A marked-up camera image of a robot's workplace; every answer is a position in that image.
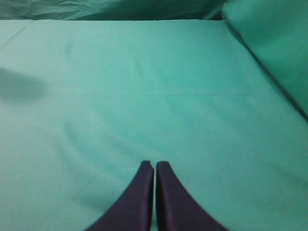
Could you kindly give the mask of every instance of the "curved purple edge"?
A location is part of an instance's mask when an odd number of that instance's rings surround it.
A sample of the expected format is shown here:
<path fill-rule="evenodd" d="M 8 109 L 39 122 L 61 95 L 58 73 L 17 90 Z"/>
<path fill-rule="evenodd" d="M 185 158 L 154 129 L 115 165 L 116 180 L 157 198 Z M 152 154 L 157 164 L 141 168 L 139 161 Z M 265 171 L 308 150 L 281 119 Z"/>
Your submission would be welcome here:
<path fill-rule="evenodd" d="M 149 231 L 153 212 L 154 169 L 143 161 L 134 179 L 110 209 L 85 231 Z"/>
<path fill-rule="evenodd" d="M 228 231 L 197 204 L 166 161 L 156 166 L 156 215 L 159 231 Z"/>

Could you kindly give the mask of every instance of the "green sheet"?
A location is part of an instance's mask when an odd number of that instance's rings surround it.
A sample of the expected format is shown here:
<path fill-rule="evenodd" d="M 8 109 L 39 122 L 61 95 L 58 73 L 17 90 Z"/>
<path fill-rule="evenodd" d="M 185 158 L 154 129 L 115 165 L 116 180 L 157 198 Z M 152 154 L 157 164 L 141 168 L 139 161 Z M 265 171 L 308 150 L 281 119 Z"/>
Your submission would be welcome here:
<path fill-rule="evenodd" d="M 227 1 L 222 13 L 308 116 L 308 1 Z"/>
<path fill-rule="evenodd" d="M 307 230 L 308 124 L 224 22 L 0 27 L 3 230 L 84 230 L 142 160 L 231 231 Z"/>
<path fill-rule="evenodd" d="M 0 19 L 162 20 L 220 17 L 225 0 L 1 0 Z"/>

